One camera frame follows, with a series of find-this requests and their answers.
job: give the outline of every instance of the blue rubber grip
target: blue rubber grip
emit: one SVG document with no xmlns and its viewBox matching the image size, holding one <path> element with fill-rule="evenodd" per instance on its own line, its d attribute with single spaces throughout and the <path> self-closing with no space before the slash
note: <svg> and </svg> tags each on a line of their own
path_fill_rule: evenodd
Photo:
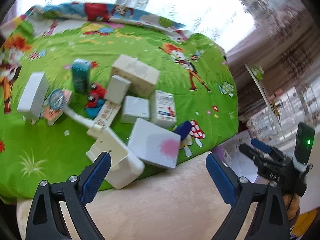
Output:
<svg viewBox="0 0 320 240">
<path fill-rule="evenodd" d="M 99 161 L 98 165 L 92 171 L 86 182 L 82 187 L 81 202 L 83 205 L 93 201 L 96 196 L 104 178 L 111 167 L 111 156 L 106 153 L 105 156 Z"/>
<path fill-rule="evenodd" d="M 265 153 L 270 154 L 271 151 L 272 151 L 272 149 L 270 148 L 269 145 L 267 145 L 267 144 L 259 141 L 259 140 L 256 139 L 256 138 L 254 138 L 254 139 L 251 140 L 251 144 L 252 144 L 254 147 L 258 148 L 259 150 L 262 150 L 262 151 L 265 152 Z"/>
<path fill-rule="evenodd" d="M 227 204 L 230 204 L 232 207 L 234 207 L 237 202 L 236 188 L 231 183 L 228 176 L 225 174 L 223 169 L 220 167 L 218 162 L 215 160 L 215 158 L 212 157 L 211 154 L 207 156 L 205 165 L 223 201 Z"/>
</svg>

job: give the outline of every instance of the red mushroom with white dots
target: red mushroom with white dots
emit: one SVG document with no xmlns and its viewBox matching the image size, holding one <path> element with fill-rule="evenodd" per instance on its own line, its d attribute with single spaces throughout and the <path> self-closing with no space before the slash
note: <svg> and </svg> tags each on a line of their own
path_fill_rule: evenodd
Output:
<svg viewBox="0 0 320 240">
<path fill-rule="evenodd" d="M 200 140 L 205 138 L 204 131 L 201 130 L 196 120 L 190 121 L 192 127 L 189 134 L 195 138 L 195 142 L 199 147 L 202 147 L 202 142 Z"/>
</svg>

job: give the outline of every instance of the bolt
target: bolt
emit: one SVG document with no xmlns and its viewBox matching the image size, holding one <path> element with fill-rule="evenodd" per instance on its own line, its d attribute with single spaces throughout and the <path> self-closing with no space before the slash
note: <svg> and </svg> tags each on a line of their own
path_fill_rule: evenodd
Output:
<svg viewBox="0 0 320 240">
<path fill-rule="evenodd" d="M 275 181 L 270 182 L 271 187 L 276 187 L 278 184 Z"/>
<path fill-rule="evenodd" d="M 248 182 L 248 179 L 246 177 L 240 177 L 239 178 L 239 181 L 243 184 L 247 183 Z"/>
<path fill-rule="evenodd" d="M 71 177 L 69 178 L 69 180 L 70 180 L 71 182 L 75 182 L 75 181 L 77 181 L 77 179 L 78 179 L 78 176 L 76 176 L 76 175 L 73 175 L 73 176 L 71 176 Z"/>
<path fill-rule="evenodd" d="M 41 187 L 44 187 L 45 185 L 47 185 L 47 181 L 46 180 L 43 180 L 40 182 L 40 186 Z"/>
</svg>

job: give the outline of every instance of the green mushroom print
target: green mushroom print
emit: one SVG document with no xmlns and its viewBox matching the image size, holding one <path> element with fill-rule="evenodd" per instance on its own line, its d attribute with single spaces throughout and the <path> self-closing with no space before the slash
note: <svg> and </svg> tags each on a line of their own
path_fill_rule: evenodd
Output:
<svg viewBox="0 0 320 240">
<path fill-rule="evenodd" d="M 232 93 L 235 90 L 235 87 L 231 84 L 229 84 L 228 82 L 223 82 L 222 85 L 218 84 L 220 93 L 224 94 L 224 95 L 229 95 L 231 97 L 234 96 L 234 94 Z"/>
</svg>

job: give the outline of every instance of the teal box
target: teal box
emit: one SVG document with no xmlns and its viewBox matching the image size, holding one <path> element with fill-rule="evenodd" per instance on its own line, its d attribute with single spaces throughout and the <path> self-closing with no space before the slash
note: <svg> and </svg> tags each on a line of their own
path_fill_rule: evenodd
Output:
<svg viewBox="0 0 320 240">
<path fill-rule="evenodd" d="M 75 92 L 88 93 L 91 61 L 77 58 L 72 63 L 72 81 Z"/>
</svg>

